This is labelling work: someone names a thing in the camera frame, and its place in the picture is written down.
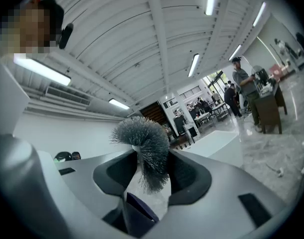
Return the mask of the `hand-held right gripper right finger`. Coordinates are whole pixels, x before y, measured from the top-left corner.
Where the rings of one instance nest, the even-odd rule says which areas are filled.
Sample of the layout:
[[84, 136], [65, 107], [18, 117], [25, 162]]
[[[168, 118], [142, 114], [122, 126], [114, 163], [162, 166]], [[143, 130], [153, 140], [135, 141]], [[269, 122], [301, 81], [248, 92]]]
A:
[[267, 226], [286, 207], [244, 170], [184, 151], [170, 150], [167, 213], [147, 239], [241, 239]]

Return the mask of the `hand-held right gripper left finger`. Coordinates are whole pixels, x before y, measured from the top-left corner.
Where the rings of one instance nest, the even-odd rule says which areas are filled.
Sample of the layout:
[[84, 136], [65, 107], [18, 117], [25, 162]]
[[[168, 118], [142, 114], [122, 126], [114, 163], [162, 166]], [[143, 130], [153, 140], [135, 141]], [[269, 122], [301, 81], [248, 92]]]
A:
[[127, 187], [137, 170], [134, 150], [57, 163], [69, 190], [69, 238], [136, 238]]

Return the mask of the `dark blue cloth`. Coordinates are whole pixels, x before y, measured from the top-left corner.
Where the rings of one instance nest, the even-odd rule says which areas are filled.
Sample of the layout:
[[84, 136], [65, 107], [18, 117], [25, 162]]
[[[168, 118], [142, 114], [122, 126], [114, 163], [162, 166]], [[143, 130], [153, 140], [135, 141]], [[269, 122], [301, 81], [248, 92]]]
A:
[[151, 221], [157, 223], [159, 222], [158, 216], [154, 213], [154, 211], [140, 198], [136, 195], [128, 192], [127, 193], [127, 203], [133, 206], [137, 211], [141, 214], [149, 218]]

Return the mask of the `grey white toilet brush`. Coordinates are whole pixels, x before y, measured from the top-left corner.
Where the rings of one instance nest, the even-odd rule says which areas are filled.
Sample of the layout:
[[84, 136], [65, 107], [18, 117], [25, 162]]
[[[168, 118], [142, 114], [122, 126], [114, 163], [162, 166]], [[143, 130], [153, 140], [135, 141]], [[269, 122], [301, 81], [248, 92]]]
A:
[[[141, 170], [139, 184], [144, 193], [155, 195], [164, 189], [169, 179], [169, 141], [159, 123], [140, 116], [128, 118], [112, 130], [110, 139], [113, 143], [130, 145], [136, 153]], [[127, 203], [127, 195], [125, 208], [130, 235], [140, 238], [156, 225]]]

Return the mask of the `white bathtub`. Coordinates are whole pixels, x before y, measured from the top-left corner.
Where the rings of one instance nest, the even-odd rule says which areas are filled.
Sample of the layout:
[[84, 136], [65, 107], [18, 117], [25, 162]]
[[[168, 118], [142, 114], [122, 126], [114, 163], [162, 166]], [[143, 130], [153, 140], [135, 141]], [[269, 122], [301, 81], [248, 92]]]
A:
[[239, 169], [244, 166], [239, 133], [232, 131], [215, 130], [188, 147], [170, 149], [169, 154], [201, 166], [222, 164]]

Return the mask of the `group of office tables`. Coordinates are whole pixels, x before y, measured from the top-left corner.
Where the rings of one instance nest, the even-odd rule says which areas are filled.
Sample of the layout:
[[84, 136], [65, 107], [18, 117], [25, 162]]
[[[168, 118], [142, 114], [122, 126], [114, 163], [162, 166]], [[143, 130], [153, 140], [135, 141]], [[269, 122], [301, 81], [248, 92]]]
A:
[[209, 104], [205, 106], [195, 105], [189, 113], [197, 128], [204, 124], [212, 125], [215, 119], [223, 121], [228, 115], [231, 116], [229, 106], [225, 102], [214, 106], [210, 106]]

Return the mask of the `white air conditioner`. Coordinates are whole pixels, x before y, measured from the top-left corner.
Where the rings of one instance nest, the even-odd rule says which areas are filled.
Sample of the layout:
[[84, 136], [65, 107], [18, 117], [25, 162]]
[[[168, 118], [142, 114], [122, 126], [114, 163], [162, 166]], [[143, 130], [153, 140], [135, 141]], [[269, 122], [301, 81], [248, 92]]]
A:
[[65, 99], [65, 100], [69, 100], [71, 102], [75, 102], [84, 106], [89, 106], [90, 105], [90, 100], [89, 99], [85, 99], [81, 96], [72, 94], [70, 92], [67, 92], [65, 90], [56, 88], [56, 87], [52, 87], [52, 86], [48, 86], [45, 90], [45, 95], [46, 96], [50, 96], [52, 98], [58, 98], [58, 99]]

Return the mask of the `dark wooden desk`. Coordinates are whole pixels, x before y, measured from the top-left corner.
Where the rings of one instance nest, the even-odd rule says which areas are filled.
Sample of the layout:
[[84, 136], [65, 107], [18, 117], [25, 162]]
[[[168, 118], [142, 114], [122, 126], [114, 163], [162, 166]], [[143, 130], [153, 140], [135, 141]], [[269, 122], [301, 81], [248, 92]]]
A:
[[285, 115], [288, 114], [285, 99], [278, 83], [273, 86], [271, 92], [261, 94], [255, 101], [263, 133], [266, 126], [277, 126], [279, 134], [282, 134], [282, 124], [279, 108], [283, 108]]

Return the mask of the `brown wooden staircase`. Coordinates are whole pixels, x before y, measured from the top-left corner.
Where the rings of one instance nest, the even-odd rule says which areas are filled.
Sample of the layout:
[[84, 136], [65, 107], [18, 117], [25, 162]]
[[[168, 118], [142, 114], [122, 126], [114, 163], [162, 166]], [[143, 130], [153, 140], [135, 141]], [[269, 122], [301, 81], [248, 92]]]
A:
[[140, 113], [149, 120], [153, 120], [159, 124], [163, 124], [165, 121], [164, 112], [158, 101], [141, 109]]

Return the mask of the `glass entrance door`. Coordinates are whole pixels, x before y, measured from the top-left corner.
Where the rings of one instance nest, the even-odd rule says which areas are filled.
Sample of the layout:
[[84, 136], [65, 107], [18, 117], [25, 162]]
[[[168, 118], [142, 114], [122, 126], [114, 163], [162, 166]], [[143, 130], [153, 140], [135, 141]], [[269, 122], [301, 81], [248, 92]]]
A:
[[211, 93], [215, 92], [219, 95], [220, 99], [224, 101], [225, 91], [229, 88], [229, 79], [225, 73], [220, 70], [203, 78], [203, 81], [207, 85]]

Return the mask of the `white shirt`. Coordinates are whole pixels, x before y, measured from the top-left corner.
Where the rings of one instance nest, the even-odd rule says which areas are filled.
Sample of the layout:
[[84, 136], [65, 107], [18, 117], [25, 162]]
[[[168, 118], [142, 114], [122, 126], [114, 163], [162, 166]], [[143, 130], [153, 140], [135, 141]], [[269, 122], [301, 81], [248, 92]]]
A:
[[0, 59], [0, 134], [12, 134], [29, 96]]

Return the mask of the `black machine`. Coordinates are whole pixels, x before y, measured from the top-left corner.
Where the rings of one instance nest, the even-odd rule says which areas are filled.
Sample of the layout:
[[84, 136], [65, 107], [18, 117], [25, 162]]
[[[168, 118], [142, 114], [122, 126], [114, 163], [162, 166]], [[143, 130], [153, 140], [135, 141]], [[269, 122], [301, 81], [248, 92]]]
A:
[[269, 76], [264, 68], [258, 69], [256, 71], [256, 76], [258, 77], [258, 87], [261, 90], [268, 84]]

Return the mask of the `pink box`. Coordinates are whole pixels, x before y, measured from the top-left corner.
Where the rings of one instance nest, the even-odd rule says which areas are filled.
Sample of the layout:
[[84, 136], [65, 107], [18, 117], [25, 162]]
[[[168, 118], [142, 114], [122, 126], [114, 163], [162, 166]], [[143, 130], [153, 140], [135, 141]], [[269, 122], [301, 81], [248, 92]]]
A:
[[283, 76], [282, 69], [278, 64], [274, 64], [269, 71], [275, 79]]

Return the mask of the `black headset module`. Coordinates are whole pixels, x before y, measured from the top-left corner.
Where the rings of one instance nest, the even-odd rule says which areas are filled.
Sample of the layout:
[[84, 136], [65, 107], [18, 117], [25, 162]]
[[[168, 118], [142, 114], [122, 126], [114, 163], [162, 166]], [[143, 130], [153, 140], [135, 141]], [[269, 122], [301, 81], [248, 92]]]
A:
[[67, 24], [67, 26], [62, 30], [61, 36], [58, 42], [59, 49], [65, 49], [67, 42], [72, 34], [72, 31], [74, 29], [73, 23]]

